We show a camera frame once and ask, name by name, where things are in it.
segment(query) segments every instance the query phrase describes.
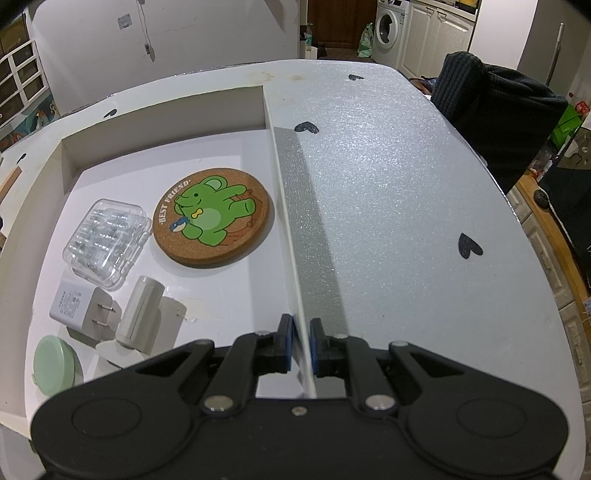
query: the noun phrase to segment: plastic case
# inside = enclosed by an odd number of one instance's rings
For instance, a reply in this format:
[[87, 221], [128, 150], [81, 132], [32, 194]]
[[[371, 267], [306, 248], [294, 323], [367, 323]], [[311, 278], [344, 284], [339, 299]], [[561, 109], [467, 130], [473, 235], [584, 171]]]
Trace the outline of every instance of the plastic case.
[[105, 290], [116, 290], [151, 231], [152, 220], [140, 206], [101, 199], [70, 238], [63, 258], [77, 275]]

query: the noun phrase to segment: washing machine door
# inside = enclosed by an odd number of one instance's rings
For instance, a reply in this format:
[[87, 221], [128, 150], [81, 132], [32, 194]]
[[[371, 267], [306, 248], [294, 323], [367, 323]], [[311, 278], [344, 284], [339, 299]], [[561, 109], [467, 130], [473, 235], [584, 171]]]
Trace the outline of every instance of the washing machine door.
[[394, 46], [398, 38], [398, 18], [394, 12], [386, 8], [381, 8], [378, 18], [376, 20], [376, 28], [374, 37], [384, 48]]

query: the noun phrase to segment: white tray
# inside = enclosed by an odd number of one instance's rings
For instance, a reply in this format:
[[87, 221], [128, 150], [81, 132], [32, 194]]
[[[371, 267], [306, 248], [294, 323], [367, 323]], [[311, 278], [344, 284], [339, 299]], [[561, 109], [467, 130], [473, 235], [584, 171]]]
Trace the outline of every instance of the white tray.
[[[74, 276], [61, 252], [88, 209], [100, 198], [140, 205], [152, 216], [163, 193], [176, 181], [195, 171], [214, 167], [237, 168], [256, 177], [273, 204], [280, 192], [273, 178], [274, 149], [269, 130], [234, 132], [180, 141], [128, 154], [96, 165], [81, 173], [60, 214], [41, 268], [33, 304], [25, 361], [25, 406], [31, 418], [45, 400], [31, 379], [33, 354], [45, 335], [64, 338], [78, 355], [85, 381], [113, 371], [86, 342], [75, 339], [59, 322], [48, 317], [57, 285], [64, 271]], [[217, 345], [231, 345], [239, 335], [255, 330], [276, 330], [282, 313], [292, 313], [284, 264], [289, 246], [287, 226], [271, 210], [262, 243], [248, 255], [216, 268], [191, 268], [171, 260], [151, 236], [144, 245], [125, 283], [111, 292], [121, 309], [140, 275], [166, 286], [168, 308], [163, 312], [152, 354], [198, 338], [211, 338]], [[303, 389], [297, 381], [297, 366], [281, 383], [261, 382], [259, 395], [291, 397]]]

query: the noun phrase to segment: metal screw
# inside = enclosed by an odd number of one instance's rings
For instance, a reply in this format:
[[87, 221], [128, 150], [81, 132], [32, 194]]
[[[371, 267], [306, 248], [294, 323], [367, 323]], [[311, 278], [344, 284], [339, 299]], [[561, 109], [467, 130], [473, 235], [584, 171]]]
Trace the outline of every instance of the metal screw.
[[389, 410], [396, 402], [390, 395], [370, 395], [365, 399], [365, 404], [372, 410]]
[[211, 411], [226, 411], [234, 406], [234, 401], [227, 395], [212, 395], [205, 399], [203, 405]]
[[303, 417], [304, 415], [306, 415], [308, 413], [308, 409], [306, 407], [302, 407], [301, 405], [298, 405], [297, 407], [293, 407], [291, 409], [291, 412], [296, 417]]

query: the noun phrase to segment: black knit fabric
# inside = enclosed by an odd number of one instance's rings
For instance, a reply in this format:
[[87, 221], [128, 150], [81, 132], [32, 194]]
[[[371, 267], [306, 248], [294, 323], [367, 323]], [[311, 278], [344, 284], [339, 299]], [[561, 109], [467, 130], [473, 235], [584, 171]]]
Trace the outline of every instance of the black knit fabric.
[[447, 55], [431, 101], [488, 163], [507, 193], [558, 124], [565, 98], [468, 52]]

